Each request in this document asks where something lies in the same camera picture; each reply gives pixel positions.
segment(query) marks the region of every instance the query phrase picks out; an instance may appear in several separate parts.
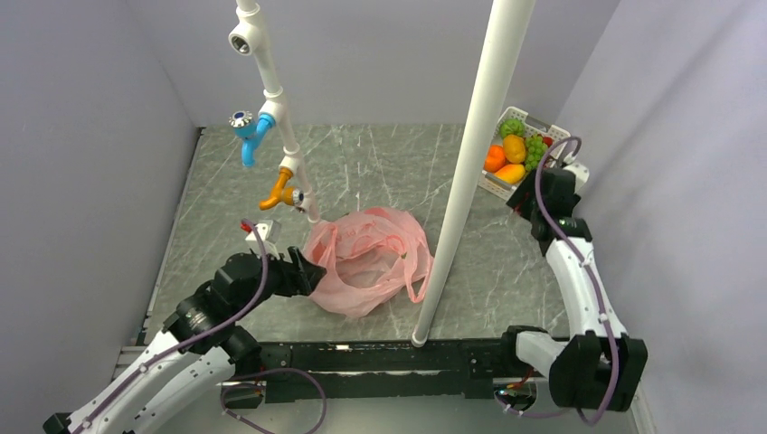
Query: marble surface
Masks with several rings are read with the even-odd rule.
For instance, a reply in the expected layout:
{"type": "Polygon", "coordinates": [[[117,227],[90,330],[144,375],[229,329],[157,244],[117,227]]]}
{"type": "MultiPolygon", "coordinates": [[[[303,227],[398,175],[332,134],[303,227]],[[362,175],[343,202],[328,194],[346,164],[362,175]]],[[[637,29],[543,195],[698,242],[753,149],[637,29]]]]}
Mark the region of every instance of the marble surface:
{"type": "MultiPolygon", "coordinates": [[[[325,220],[373,206],[408,210],[426,231],[432,254],[462,132],[462,125],[296,127],[325,220]]],[[[198,146],[148,336],[230,255],[247,249],[242,217],[279,221],[283,251],[303,246],[310,229],[305,216],[287,206],[258,208],[277,177],[279,135],[264,140],[253,168],[242,166],[240,142],[229,127],[206,128],[198,146]]],[[[554,273],[529,232],[530,224],[500,199],[477,190],[430,338],[499,337],[510,325],[567,335],[554,273]]],[[[420,307],[403,290],[368,316],[348,319],[308,298],[272,297],[240,324],[261,341],[408,340],[420,307]]]]}

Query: plastic basket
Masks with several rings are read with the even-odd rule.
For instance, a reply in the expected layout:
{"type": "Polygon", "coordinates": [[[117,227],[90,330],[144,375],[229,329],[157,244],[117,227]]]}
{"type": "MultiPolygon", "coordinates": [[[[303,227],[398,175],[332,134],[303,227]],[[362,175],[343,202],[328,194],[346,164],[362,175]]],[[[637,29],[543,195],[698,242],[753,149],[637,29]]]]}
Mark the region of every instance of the plastic basket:
{"type": "MultiPolygon", "coordinates": [[[[533,134],[540,134],[543,137],[551,137],[554,142],[556,142],[570,136],[568,131],[561,129],[556,125],[545,124],[544,122],[530,117],[526,111],[520,108],[509,107],[503,112],[503,115],[501,115],[500,119],[498,120],[496,125],[496,134],[493,136],[493,145],[501,145],[503,143],[501,136],[498,134],[498,130],[500,129],[501,124],[504,123],[504,121],[507,119],[519,119],[525,123],[525,138],[530,137],[533,134]]],[[[552,165],[554,163],[554,159],[556,159],[556,157],[558,157],[562,152],[562,149],[563,146],[560,146],[559,149],[554,151],[553,159],[550,159],[546,164],[552,165]]],[[[508,198],[511,197],[511,194],[516,190],[516,187],[518,186],[518,184],[506,183],[503,180],[497,178],[495,175],[484,170],[482,171],[482,176],[479,178],[478,185],[491,192],[492,194],[500,197],[504,200],[504,202],[508,201],[508,198]]]]}

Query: pink plastic bag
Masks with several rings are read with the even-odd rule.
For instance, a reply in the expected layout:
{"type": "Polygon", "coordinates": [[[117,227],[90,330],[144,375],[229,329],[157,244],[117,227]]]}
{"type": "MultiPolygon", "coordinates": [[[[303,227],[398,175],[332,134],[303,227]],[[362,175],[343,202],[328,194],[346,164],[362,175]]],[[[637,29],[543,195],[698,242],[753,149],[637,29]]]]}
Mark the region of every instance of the pink plastic bag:
{"type": "Polygon", "coordinates": [[[426,234],[409,212],[371,208],[314,226],[304,255],[327,269],[309,296],[329,312],[367,315],[407,287],[413,303],[426,295],[434,261],[426,234]],[[412,283],[427,278],[418,294],[412,283]]]}

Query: faucet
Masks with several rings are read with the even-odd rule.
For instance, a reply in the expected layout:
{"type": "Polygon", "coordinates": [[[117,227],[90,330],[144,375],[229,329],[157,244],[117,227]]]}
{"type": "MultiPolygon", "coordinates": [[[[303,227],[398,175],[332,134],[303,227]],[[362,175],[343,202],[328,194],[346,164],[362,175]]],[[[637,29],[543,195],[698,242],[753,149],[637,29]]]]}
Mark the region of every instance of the faucet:
{"type": "Polygon", "coordinates": [[[229,125],[234,128],[234,134],[242,139],[242,165],[253,167],[256,164],[253,154],[275,124],[274,118],[268,113],[262,113],[259,121],[255,123],[250,111],[237,111],[229,118],[229,125]]]}

